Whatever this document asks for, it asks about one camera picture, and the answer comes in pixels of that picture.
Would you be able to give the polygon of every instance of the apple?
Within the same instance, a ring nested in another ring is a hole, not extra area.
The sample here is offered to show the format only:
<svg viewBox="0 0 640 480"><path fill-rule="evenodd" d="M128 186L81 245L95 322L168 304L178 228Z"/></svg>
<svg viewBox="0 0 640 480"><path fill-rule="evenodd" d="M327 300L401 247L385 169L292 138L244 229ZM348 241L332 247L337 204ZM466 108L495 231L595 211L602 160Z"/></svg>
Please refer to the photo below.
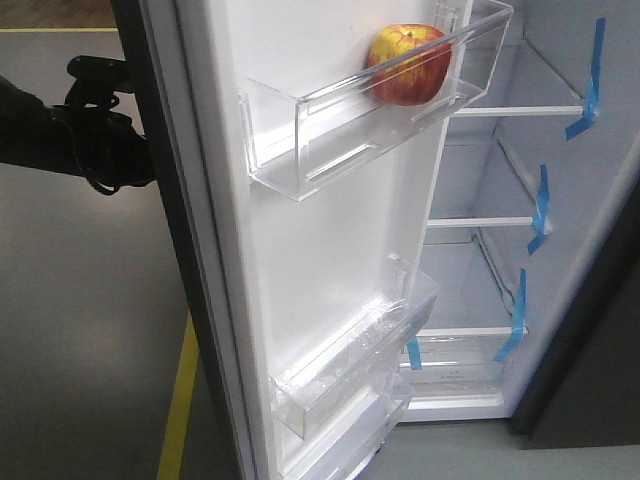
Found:
<svg viewBox="0 0 640 480"><path fill-rule="evenodd" d="M386 62L444 35L431 25L393 24L373 40L366 68ZM451 62L451 45L443 43L373 76L374 95L396 105L420 105L436 96Z"/></svg>

